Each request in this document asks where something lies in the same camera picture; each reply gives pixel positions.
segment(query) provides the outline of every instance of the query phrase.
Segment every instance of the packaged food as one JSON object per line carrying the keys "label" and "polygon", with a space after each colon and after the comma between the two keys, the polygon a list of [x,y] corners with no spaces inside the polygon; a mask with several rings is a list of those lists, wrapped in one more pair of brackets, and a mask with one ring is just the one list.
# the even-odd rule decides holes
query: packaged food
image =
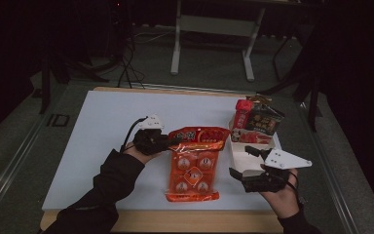
{"label": "packaged food", "polygon": [[210,201],[219,198],[213,187],[219,151],[230,135],[219,127],[186,127],[168,134],[182,138],[172,146],[166,197],[170,202]]}
{"label": "packaged food", "polygon": [[262,97],[239,99],[230,129],[232,142],[269,144],[284,114]]}

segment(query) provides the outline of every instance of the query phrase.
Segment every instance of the wooden table edge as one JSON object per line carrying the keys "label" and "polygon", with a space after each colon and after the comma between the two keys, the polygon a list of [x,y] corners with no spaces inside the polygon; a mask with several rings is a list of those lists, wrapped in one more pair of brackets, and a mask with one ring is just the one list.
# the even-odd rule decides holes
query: wooden table edge
{"label": "wooden table edge", "polygon": [[126,89],[113,87],[95,87],[94,91],[103,92],[126,92],[126,93],[144,93],[144,94],[170,94],[170,95],[195,95],[195,96],[216,96],[216,97],[237,97],[254,96],[254,94],[232,94],[217,93],[216,91],[181,91],[181,90],[159,90],[159,89]]}
{"label": "wooden table edge", "polygon": [[[45,211],[46,230],[59,210]],[[273,211],[119,211],[111,232],[282,233]]]}

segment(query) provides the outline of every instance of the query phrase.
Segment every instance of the chair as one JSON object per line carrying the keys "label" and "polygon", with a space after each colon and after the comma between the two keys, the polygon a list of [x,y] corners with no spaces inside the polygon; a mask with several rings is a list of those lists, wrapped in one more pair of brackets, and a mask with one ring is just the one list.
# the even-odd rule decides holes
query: chair
{"label": "chair", "polygon": [[278,48],[278,50],[273,55],[273,60],[272,60],[273,68],[275,70],[275,75],[276,75],[276,78],[279,81],[282,81],[282,80],[286,79],[286,77],[287,77],[287,74],[284,75],[283,77],[280,77],[279,72],[278,72],[278,66],[277,66],[276,58],[277,58],[278,54],[280,53],[281,49],[283,49],[283,47],[287,44],[288,40],[292,39],[293,37],[295,37],[298,40],[299,44],[302,47],[304,47],[306,45],[306,42],[308,41],[309,37],[311,36],[313,30],[314,30],[314,26],[311,25],[311,24],[298,24],[298,25],[295,26],[293,35],[287,36],[284,39],[284,41],[281,43],[280,47]]}

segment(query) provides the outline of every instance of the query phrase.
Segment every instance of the orange food package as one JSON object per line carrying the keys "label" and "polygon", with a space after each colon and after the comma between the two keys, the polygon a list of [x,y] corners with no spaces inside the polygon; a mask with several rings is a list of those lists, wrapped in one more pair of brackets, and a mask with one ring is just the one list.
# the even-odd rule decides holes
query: orange food package
{"label": "orange food package", "polygon": [[219,127],[186,127],[168,134],[180,137],[172,146],[171,171],[166,198],[170,202],[217,200],[213,187],[219,151],[230,130]]}

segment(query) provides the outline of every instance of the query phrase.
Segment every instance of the person's arm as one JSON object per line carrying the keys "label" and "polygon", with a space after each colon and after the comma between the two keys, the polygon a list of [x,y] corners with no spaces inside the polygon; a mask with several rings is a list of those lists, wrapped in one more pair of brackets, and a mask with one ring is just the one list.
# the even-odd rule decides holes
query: person's arm
{"label": "person's arm", "polygon": [[93,178],[93,189],[59,212],[45,234],[109,234],[118,219],[115,203],[129,196],[145,164],[158,155],[146,156],[132,143],[124,153],[112,150]]}
{"label": "person's arm", "polygon": [[[289,183],[297,183],[297,170],[290,169]],[[260,192],[278,216],[284,234],[319,234],[316,227],[306,220],[303,210],[299,208],[295,190],[287,185],[284,189],[274,192]]]}

